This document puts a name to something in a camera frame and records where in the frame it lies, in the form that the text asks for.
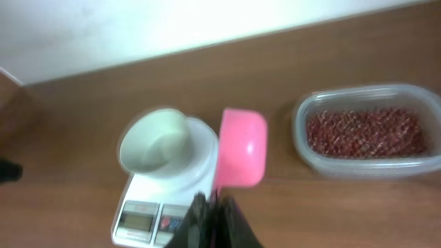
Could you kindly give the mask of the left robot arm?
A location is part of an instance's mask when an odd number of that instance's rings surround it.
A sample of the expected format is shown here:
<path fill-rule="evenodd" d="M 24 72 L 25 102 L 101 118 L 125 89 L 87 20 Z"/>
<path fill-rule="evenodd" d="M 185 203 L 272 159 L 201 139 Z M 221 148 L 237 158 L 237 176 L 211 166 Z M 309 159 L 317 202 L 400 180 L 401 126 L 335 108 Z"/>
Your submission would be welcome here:
<path fill-rule="evenodd" d="M 23 166 L 5 158 L 0 160 L 0 183 L 17 182 L 23 175 Z"/>

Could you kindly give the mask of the pink plastic measuring scoop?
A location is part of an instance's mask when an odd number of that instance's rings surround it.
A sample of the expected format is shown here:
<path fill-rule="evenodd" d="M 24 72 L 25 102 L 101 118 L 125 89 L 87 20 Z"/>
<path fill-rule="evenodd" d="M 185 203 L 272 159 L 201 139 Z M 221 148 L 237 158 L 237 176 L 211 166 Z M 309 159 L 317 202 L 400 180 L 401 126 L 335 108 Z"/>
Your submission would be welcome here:
<path fill-rule="evenodd" d="M 254 187 L 265 175 L 268 125 L 253 110 L 227 108 L 220 124 L 214 188 Z"/>

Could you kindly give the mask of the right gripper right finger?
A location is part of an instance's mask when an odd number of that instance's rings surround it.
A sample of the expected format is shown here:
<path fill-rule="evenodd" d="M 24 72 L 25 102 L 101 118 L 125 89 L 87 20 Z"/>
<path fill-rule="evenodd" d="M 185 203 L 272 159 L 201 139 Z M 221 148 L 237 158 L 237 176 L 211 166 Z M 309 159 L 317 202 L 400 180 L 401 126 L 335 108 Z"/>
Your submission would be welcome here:
<path fill-rule="evenodd" d="M 233 198 L 220 202 L 216 226 L 216 248 L 263 248 Z"/>

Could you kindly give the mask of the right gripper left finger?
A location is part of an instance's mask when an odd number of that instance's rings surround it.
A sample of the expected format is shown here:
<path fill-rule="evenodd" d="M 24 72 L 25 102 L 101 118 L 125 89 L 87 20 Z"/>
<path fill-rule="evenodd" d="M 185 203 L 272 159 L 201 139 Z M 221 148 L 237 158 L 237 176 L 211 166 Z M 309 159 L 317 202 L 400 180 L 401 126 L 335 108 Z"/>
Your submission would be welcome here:
<path fill-rule="evenodd" d="M 181 226 L 165 248 L 210 248 L 213 226 L 214 208 L 204 194 L 197 193 Z"/>

